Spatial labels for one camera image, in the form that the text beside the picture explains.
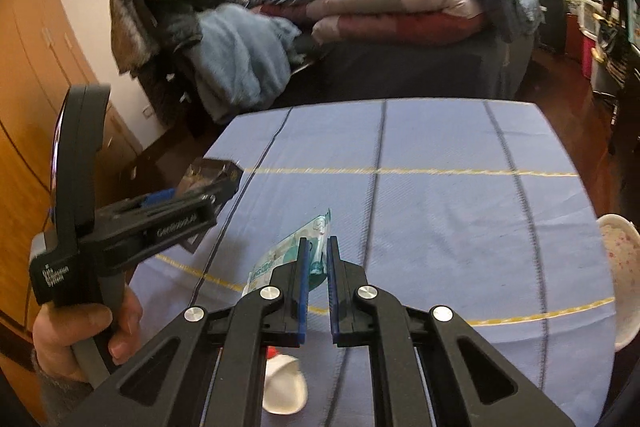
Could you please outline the grey knit sleeve forearm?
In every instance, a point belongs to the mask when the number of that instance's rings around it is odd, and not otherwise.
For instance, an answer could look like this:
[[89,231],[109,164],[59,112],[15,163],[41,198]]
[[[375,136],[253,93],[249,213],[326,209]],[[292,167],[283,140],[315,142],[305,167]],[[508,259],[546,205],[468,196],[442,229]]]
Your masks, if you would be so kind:
[[78,405],[93,393],[84,381],[49,376],[40,366],[36,351],[32,351],[32,366],[40,387],[40,400],[47,416],[47,426],[58,426]]

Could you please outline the left hand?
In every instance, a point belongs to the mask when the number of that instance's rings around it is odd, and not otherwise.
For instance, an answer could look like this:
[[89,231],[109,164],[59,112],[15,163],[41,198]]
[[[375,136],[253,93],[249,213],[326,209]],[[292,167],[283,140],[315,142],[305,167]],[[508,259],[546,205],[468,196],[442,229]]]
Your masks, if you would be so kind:
[[117,317],[99,303],[57,308],[43,305],[32,329],[35,354],[43,373],[55,379],[69,379],[88,383],[80,368],[72,346],[91,339],[115,325],[108,340],[108,353],[116,365],[127,362],[141,347],[140,321],[143,309],[136,294],[125,287],[124,301]]

